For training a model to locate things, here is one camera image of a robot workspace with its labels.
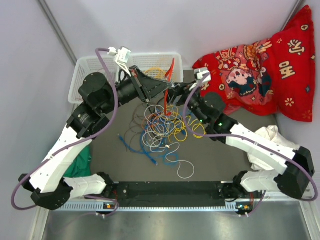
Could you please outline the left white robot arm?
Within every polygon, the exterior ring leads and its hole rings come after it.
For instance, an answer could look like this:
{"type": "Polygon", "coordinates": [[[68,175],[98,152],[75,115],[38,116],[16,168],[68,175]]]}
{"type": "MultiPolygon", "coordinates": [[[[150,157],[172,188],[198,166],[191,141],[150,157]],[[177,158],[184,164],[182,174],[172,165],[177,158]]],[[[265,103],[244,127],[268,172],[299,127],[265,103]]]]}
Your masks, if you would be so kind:
{"type": "Polygon", "coordinates": [[[80,152],[111,126],[119,107],[136,98],[146,103],[175,87],[173,82],[145,75],[137,66],[129,71],[118,85],[101,72],[84,79],[78,90],[83,102],[67,120],[46,159],[32,174],[19,178],[37,207],[53,211],[75,198],[100,195],[106,199],[113,194],[113,182],[105,173],[71,178],[65,172],[80,152]]]}

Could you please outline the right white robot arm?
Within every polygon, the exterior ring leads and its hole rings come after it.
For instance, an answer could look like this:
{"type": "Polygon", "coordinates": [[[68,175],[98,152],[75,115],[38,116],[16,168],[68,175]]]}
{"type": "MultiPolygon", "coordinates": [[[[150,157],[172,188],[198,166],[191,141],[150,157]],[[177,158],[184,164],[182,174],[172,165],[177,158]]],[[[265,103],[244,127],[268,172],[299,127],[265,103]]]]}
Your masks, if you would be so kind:
{"type": "Polygon", "coordinates": [[[313,180],[315,168],[307,148],[284,146],[247,129],[224,114],[226,105],[217,93],[200,96],[196,82],[175,83],[168,95],[169,102],[178,98],[177,105],[183,106],[185,111],[191,110],[206,125],[207,137],[242,150],[271,167],[270,170],[242,171],[236,175],[228,186],[233,198],[245,198],[256,191],[271,191],[302,201],[309,185],[314,190],[312,199],[318,198],[313,180]]]}

